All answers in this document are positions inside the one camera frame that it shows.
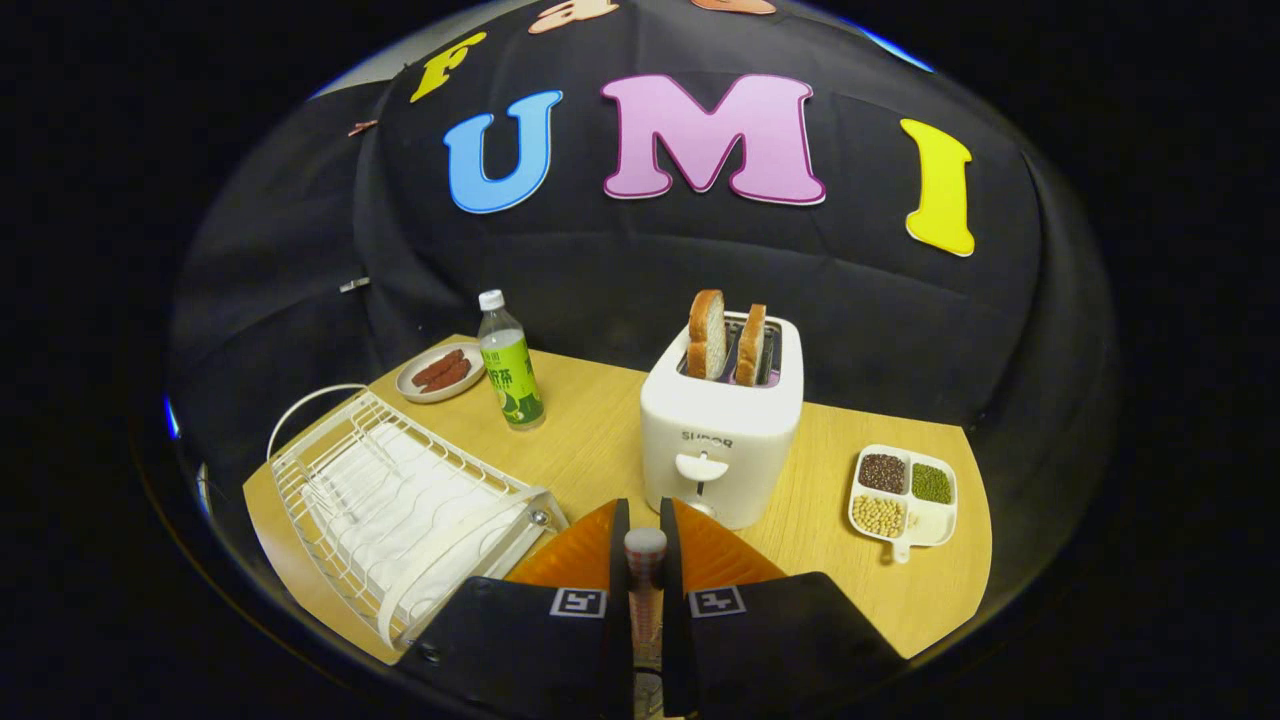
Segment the letter u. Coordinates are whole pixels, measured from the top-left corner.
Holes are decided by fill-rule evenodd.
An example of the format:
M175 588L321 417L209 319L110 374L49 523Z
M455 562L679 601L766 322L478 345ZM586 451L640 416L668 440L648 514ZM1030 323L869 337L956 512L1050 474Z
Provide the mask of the letter u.
M552 165L552 106L562 97L563 92L549 90L507 108L507 115L520 126L518 160L516 169L502 179L484 174L484 131L493 124L492 114L463 120L444 133L444 145L449 147L449 193L458 208L477 215L497 213L538 191Z

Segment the letter m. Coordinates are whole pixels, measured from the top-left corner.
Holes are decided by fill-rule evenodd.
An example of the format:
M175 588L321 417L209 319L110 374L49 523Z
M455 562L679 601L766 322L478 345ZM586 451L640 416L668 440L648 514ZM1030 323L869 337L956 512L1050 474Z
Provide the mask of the letter m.
M611 197L657 197L671 190L658 168L658 140L696 192L716 183L739 138L742 167L728 186L742 197L815 205L827 188L814 177L805 136L808 85L777 76L742 76L708 113L667 76L634 76L600 90L618 104L618 169L604 181Z

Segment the sausage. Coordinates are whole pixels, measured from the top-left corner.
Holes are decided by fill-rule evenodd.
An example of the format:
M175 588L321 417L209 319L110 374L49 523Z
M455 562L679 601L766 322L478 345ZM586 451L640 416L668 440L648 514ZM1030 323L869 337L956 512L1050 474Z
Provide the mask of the sausage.
M451 384L467 377L467 373L470 372L471 372L471 361L463 357L461 363L454 363L448 370L431 379L431 382L429 382L426 387L422 388L422 392L435 392L438 389L444 389Z
M457 365L458 360L462 360L461 348L449 352L444 357L440 357L435 363L431 363L430 365L424 368L419 374L413 375L413 384L417 387L430 384L433 379L442 375L449 368Z

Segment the plate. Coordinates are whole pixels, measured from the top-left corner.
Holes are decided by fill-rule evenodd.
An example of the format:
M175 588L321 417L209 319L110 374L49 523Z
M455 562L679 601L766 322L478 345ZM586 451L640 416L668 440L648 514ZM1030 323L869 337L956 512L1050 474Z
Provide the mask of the plate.
M869 488L858 482L863 474L863 459L873 454L891 455L902 461L904 477L901 493ZM911 491L911 475L915 465L932 465L946 474L947 482L951 486L951 502L941 503L915 497L915 493ZM906 562L911 556L913 544L919 547L934 547L947 542L951 539L951 536L955 534L956 519L960 515L960 487L956 483L955 470L951 469L951 465L946 461L937 457L929 457L928 455L922 455L919 452L913 452L910 450L902 450L900 447L869 445L858 454L858 464L854 466L854 477L851 482L852 491L849 493L849 524L867 537L882 539L892 544L895 562ZM902 533L897 537L882 536L863 528L854 521L854 502L859 496L892 500L893 502L904 506L905 524L909 527L904 528ZM910 523L911 518L915 518L914 524Z
M471 370L461 380L434 392L422 392L422 388L413 386L413 375L421 373L428 365L435 363L454 350L462 350L462 356L471 360ZM428 350L426 352L410 360L408 365L404 365L401 374L396 377L396 389L399 391L399 393L404 396L404 400L410 402L430 405L433 402L440 402L442 400L448 400L461 395L463 391L476 384L476 380L479 380L483 374L484 356L480 355L480 343L451 342L448 345L433 347L431 350Z

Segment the table top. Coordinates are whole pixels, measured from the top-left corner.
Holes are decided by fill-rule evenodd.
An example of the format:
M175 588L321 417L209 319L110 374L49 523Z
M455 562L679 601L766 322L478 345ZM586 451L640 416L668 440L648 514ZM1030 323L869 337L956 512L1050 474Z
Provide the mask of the table top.
M453 336L442 345L468 340ZM640 387L646 373L538 350L530 355L547 407L547 420L530 432L507 428L484 378L435 405L408 402L396 391L403 365L369 387L463 451L526 484L548 488L571 523L609 500L627 498L632 528L658 527L658 514L644 501ZM859 534L849 523L858 454L873 443L945 460L956 474L955 534L938 547L913 547L902 565L892 561L887 543ZM289 523L270 468L262 465L243 489L259 541L298 603L355 646L396 662L401 651L384 646L316 570ZM786 573L829 575L908 659L974 615L991 571L987 495L964 430L810 402L804 404L768 510L737 534ZM544 542L545 537L532 551Z

